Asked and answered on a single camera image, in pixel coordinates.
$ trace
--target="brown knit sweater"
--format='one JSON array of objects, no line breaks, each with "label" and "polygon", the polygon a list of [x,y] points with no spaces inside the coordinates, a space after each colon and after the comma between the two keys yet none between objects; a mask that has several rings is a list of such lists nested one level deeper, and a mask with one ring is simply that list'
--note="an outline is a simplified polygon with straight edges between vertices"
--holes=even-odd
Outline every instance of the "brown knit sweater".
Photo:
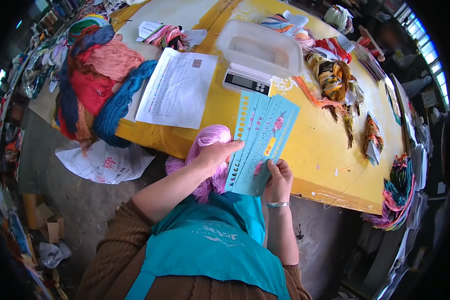
[{"label": "brown knit sweater", "polygon": [[[97,255],[80,283],[77,299],[125,299],[145,258],[145,246],[152,222],[130,200],[122,202],[108,221],[108,233],[97,245]],[[292,300],[312,300],[301,284],[296,266],[284,266],[286,285]],[[219,281],[206,276],[169,275],[157,277],[145,300],[277,299],[255,285],[237,280]]]}]

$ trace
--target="yellow label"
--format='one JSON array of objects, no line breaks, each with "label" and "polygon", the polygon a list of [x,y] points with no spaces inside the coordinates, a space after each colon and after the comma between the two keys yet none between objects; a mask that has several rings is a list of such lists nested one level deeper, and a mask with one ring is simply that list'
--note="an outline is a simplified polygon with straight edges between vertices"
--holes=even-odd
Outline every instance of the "yellow label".
[{"label": "yellow label", "polygon": [[276,141],[276,140],[277,140],[277,139],[276,139],[275,137],[272,137],[272,138],[270,139],[270,141],[268,142],[267,149],[265,149],[265,152],[263,153],[265,156],[269,156],[269,155],[270,155],[272,149],[274,148],[274,145],[275,145],[275,141]]}]

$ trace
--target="pink flower print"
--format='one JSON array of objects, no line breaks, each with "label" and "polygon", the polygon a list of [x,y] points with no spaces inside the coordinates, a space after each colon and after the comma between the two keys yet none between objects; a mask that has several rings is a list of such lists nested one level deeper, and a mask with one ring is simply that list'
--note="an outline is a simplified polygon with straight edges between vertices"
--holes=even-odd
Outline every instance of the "pink flower print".
[{"label": "pink flower print", "polygon": [[258,164],[255,166],[255,172],[253,172],[253,179],[255,179],[258,176],[258,173],[262,171],[262,165],[264,164],[263,160],[260,160]]},{"label": "pink flower print", "polygon": [[282,125],[284,123],[284,117],[278,117],[275,123],[273,124],[273,130],[279,130],[282,129]]}]

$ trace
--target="cardboard box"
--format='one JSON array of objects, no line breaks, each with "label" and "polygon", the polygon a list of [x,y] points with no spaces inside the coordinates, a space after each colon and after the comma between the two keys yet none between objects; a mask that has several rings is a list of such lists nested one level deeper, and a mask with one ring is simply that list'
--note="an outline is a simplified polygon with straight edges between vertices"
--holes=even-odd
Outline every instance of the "cardboard box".
[{"label": "cardboard box", "polygon": [[58,243],[65,236],[64,219],[54,207],[48,207],[45,203],[36,209],[37,225],[48,243]]},{"label": "cardboard box", "polygon": [[37,207],[45,202],[45,196],[41,194],[23,194],[23,206],[25,207],[25,215],[27,216],[28,228],[39,229],[37,224]]}]

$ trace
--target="window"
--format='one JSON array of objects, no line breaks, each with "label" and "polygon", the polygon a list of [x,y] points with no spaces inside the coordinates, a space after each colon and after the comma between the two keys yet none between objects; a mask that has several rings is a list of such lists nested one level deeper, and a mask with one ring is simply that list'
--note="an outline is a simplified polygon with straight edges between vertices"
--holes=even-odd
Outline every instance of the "window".
[{"label": "window", "polygon": [[2,86],[2,78],[5,77],[5,75],[7,75],[7,72],[4,71],[3,69],[0,70],[0,87]]},{"label": "window", "polygon": [[398,15],[395,15],[395,17],[402,24],[402,26],[412,37],[412,39],[418,41],[417,47],[420,50],[426,63],[430,67],[432,73],[431,75],[433,78],[435,78],[438,89],[440,90],[445,102],[446,108],[449,110],[450,107],[448,103],[448,91],[447,83],[445,80],[445,73],[442,70],[442,64],[438,60],[435,45],[433,45],[433,42],[430,40],[429,35],[426,33],[425,27],[423,27],[420,20],[408,6],[401,8],[401,12],[399,12]]}]

